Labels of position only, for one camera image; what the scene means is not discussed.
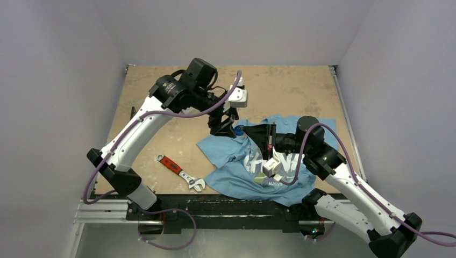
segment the adjustable wrench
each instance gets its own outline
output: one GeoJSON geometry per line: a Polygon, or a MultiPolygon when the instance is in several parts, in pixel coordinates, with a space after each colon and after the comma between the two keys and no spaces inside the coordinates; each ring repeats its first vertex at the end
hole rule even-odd
{"type": "Polygon", "coordinates": [[[195,191],[201,192],[201,188],[203,188],[203,190],[206,188],[206,182],[204,181],[204,179],[190,176],[184,170],[182,170],[182,168],[179,167],[174,161],[172,161],[165,155],[160,154],[156,158],[169,170],[171,170],[172,172],[183,178],[185,181],[187,181],[188,189],[193,188],[195,189],[195,191]]]}

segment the metal frame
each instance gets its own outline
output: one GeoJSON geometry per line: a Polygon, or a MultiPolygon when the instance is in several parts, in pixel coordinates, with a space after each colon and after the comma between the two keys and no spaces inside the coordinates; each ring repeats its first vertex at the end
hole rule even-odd
{"type": "MultiPolygon", "coordinates": [[[[348,132],[350,135],[351,144],[353,146],[355,159],[358,164],[360,176],[366,180],[366,175],[360,160],[359,151],[356,145],[356,141],[353,135],[353,130],[348,118],[347,110],[345,108],[345,103],[340,91],[339,82],[336,76],[336,70],[334,66],[329,66],[330,73],[334,84],[337,89],[337,94],[339,96],[340,105],[344,113],[345,122],[347,124],[348,132]]],[[[92,195],[95,192],[97,187],[99,177],[96,177],[95,182],[93,183],[94,187],[92,190],[92,195]]],[[[340,200],[341,202],[350,204],[349,200],[340,200]]],[[[81,241],[81,236],[84,231],[84,226],[86,223],[90,224],[148,224],[148,225],[161,225],[161,221],[150,220],[150,221],[135,221],[135,220],[126,220],[126,215],[128,213],[128,203],[125,199],[104,199],[93,205],[85,205],[80,201],[77,212],[73,220],[73,228],[70,235],[69,245],[65,253],[67,258],[75,258],[79,244],[81,241]]],[[[316,220],[300,220],[299,225],[314,225],[318,224],[319,221],[316,220]]],[[[332,221],[326,221],[326,224],[331,224],[332,221]]]]}

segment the blue cloth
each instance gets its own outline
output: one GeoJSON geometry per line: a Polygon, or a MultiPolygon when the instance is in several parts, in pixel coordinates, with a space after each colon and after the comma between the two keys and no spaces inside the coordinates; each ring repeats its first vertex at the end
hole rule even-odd
{"type": "MultiPolygon", "coordinates": [[[[299,118],[300,116],[274,115],[261,123],[275,123],[277,133],[295,133],[299,118]]],[[[319,121],[336,130],[334,119],[319,119],[319,121]]],[[[237,125],[252,126],[255,124],[248,120],[239,120],[237,125]]],[[[325,131],[325,141],[333,148],[338,148],[337,140],[327,130],[325,131]]],[[[300,166],[298,181],[290,186],[264,176],[261,169],[266,161],[262,159],[257,145],[246,135],[237,136],[234,139],[210,135],[198,142],[197,146],[217,167],[205,178],[206,184],[223,195],[247,200],[274,200],[290,206],[300,203],[301,199],[314,188],[316,177],[303,164],[300,166]]],[[[289,182],[296,171],[298,154],[280,153],[279,156],[283,170],[278,174],[289,182]]]]}

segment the wooden table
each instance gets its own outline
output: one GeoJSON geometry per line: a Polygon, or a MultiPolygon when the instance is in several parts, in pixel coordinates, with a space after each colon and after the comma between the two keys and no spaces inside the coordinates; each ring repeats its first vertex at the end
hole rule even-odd
{"type": "MultiPolygon", "coordinates": [[[[137,109],[148,95],[157,78],[171,74],[177,66],[130,66],[125,78],[122,95],[117,106],[108,141],[112,140],[130,120],[131,107],[137,109]]],[[[242,70],[248,90],[248,107],[238,109],[241,119],[258,123],[264,118],[280,114],[286,116],[314,116],[336,120],[337,134],[347,146],[353,161],[351,145],[344,114],[336,86],[327,66],[220,66],[216,85],[229,87],[237,70],[242,70]]],[[[196,143],[209,135],[208,116],[192,119],[173,118],[146,145],[133,164],[142,180],[158,194],[195,193],[186,182],[158,163],[156,156],[164,154],[179,164],[188,174],[204,178],[214,166],[204,156],[196,143]]],[[[328,193],[335,188],[317,178],[315,187],[328,193]]],[[[96,194],[112,190],[100,176],[96,194]]],[[[205,194],[216,194],[209,187],[205,194]]]]}

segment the red wrench handle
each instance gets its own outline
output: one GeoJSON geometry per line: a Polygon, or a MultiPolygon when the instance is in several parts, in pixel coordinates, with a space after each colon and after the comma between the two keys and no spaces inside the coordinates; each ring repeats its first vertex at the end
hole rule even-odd
{"type": "Polygon", "coordinates": [[[182,168],[179,167],[179,165],[177,165],[174,161],[166,156],[163,156],[163,159],[160,160],[160,163],[162,163],[165,167],[176,174],[179,174],[182,171],[182,168]]]}

